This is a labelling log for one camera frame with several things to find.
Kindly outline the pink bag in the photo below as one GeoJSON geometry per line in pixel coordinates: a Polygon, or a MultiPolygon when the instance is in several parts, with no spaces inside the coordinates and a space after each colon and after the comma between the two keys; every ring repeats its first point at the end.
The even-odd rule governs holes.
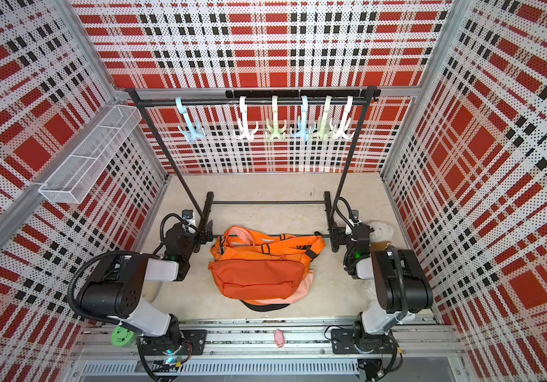
{"type": "Polygon", "coordinates": [[[315,272],[313,270],[310,270],[308,272],[308,275],[305,276],[305,278],[300,282],[299,287],[297,290],[286,299],[261,299],[261,300],[248,300],[247,303],[257,306],[265,306],[265,305],[274,305],[274,304],[293,304],[296,302],[299,302],[303,298],[305,298],[311,286],[313,285],[315,278],[315,272]]]}

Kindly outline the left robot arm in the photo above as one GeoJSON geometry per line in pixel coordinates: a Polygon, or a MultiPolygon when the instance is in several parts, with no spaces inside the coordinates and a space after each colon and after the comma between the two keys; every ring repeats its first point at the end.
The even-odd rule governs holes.
{"type": "Polygon", "coordinates": [[[203,354],[206,331],[182,330],[179,319],[155,308],[142,290],[147,281],[184,281],[192,254],[212,240],[213,233],[211,222],[196,223],[190,210],[163,219],[171,218],[177,222],[170,229],[160,226],[160,243],[154,252],[108,251],[85,261],[69,282],[67,302],[82,318],[110,323],[135,335],[141,355],[185,361],[203,354]]]}

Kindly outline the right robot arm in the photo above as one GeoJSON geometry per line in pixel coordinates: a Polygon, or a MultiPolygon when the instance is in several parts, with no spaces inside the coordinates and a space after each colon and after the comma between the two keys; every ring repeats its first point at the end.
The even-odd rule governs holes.
{"type": "Polygon", "coordinates": [[[333,251],[345,246],[343,270],[353,279],[368,282],[371,303],[359,313],[351,329],[332,331],[335,353],[396,354],[394,326],[409,323],[416,314],[432,307],[434,295],[417,256],[392,244],[394,227],[381,221],[365,223],[348,201],[342,213],[338,203],[325,200],[327,227],[333,251]]]}

